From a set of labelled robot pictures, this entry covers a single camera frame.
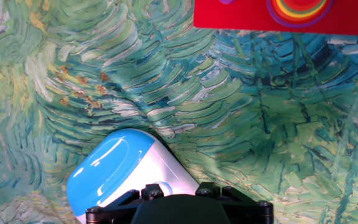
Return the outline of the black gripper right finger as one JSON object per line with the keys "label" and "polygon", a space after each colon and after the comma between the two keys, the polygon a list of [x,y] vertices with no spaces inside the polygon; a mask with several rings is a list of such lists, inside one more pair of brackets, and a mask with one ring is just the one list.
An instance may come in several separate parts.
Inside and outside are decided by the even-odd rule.
{"label": "black gripper right finger", "polygon": [[222,188],[214,182],[202,182],[196,196],[210,198],[218,203],[229,223],[273,224],[273,204],[266,200],[255,201],[229,185]]}

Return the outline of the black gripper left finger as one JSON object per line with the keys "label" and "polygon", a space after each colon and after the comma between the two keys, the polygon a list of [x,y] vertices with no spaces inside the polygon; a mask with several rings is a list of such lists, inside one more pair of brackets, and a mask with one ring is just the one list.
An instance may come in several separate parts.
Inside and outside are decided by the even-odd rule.
{"label": "black gripper left finger", "polygon": [[159,184],[147,184],[141,191],[129,190],[105,207],[88,208],[85,215],[86,224],[132,219],[142,203],[161,197],[164,197],[164,193]]}

